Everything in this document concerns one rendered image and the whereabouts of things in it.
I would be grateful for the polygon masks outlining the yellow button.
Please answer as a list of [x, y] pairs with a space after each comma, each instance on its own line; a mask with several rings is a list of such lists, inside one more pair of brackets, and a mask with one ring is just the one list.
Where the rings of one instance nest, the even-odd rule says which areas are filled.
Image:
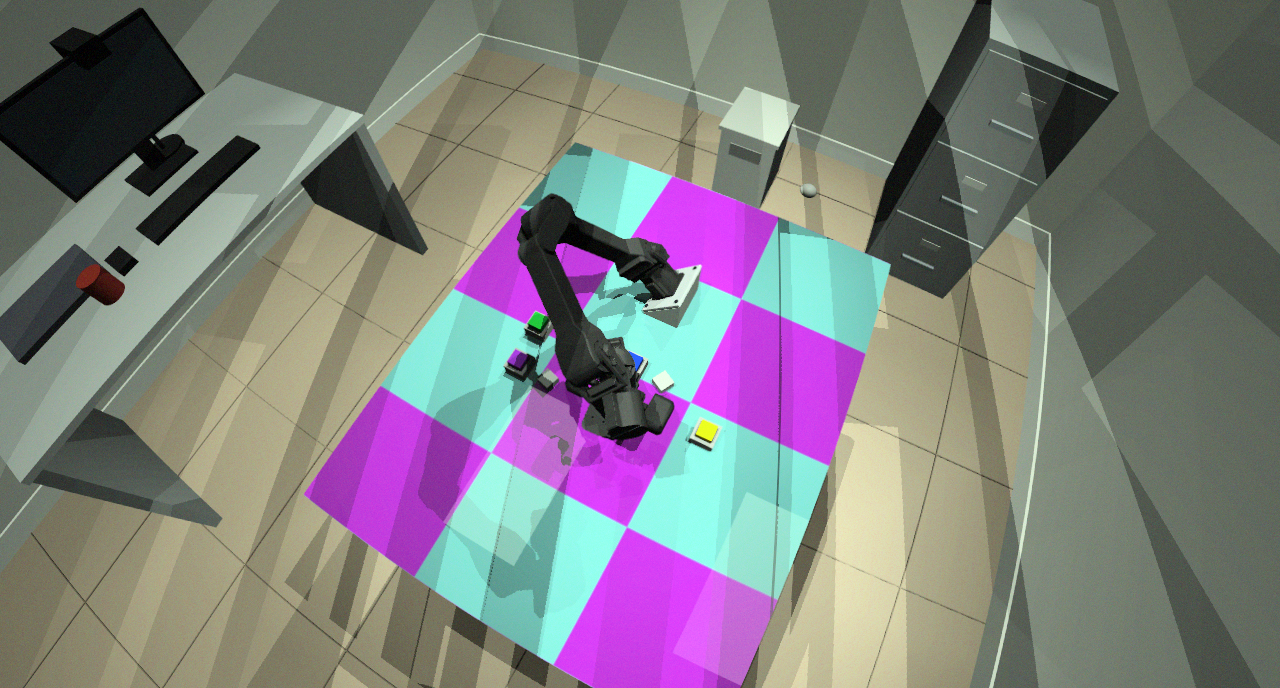
[[689, 442], [692, 442], [692, 445], [698, 445], [699, 448], [705, 448], [707, 451], [712, 451], [722, 428], [723, 425], [708, 422], [708, 419], [699, 416], [698, 423], [689, 437]]

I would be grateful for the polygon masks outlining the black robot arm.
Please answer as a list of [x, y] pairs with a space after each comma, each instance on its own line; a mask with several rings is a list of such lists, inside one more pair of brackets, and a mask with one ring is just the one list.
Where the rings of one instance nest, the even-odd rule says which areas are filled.
[[[634, 387], [636, 366], [623, 338], [605, 340], [602, 329], [588, 322], [556, 254], [557, 243], [570, 243], [614, 261], [620, 278], [643, 281], [652, 299], [675, 295], [685, 272], [675, 272], [662, 243], [635, 237], [628, 240], [575, 217], [572, 205], [557, 193], [547, 194], [521, 217], [518, 260], [532, 278], [556, 331], [556, 356], [564, 379], [588, 402], [582, 428], [602, 439], [637, 439], [648, 432], [643, 396]], [[600, 379], [600, 382], [588, 382]]]

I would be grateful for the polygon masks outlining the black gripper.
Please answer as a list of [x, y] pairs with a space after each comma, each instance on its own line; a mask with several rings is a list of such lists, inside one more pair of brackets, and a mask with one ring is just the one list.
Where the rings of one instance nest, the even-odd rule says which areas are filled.
[[[636, 372], [636, 381], [637, 381], [637, 379], [639, 379], [639, 373]], [[636, 382], [636, 381], [634, 384], [635, 389], [639, 387], [639, 382]], [[595, 379], [595, 381], [591, 381], [591, 382], [588, 382], [588, 384], [589, 384], [589, 386], [593, 386], [593, 384], [596, 384], [596, 382], [600, 382], [599, 377]], [[579, 395], [577, 389], [575, 389], [572, 386], [572, 384], [570, 384], [570, 381], [566, 381], [564, 384], [566, 384], [566, 387], [568, 389], [570, 393], [573, 393], [573, 395]], [[581, 395], [579, 395], [579, 396], [581, 396]], [[666, 396], [654, 395], [652, 398], [650, 404], [649, 405], [643, 404], [643, 407], [644, 407], [645, 416], [646, 416], [648, 432], [654, 434], [654, 436], [660, 436], [660, 434], [666, 428], [666, 425], [667, 425], [667, 422], [669, 419], [669, 416], [675, 410], [675, 402], [671, 402], [669, 398], [666, 398]]]

